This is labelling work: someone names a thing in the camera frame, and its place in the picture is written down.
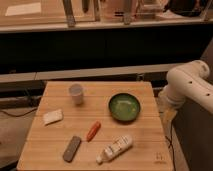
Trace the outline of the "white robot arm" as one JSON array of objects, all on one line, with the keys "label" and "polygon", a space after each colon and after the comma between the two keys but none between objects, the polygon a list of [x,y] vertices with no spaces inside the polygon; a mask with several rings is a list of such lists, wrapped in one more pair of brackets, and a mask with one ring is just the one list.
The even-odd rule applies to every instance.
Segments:
[{"label": "white robot arm", "polygon": [[166,108],[180,108],[190,98],[213,114],[213,85],[206,81],[210,68],[202,60],[178,65],[167,72],[167,85],[159,93]]}]

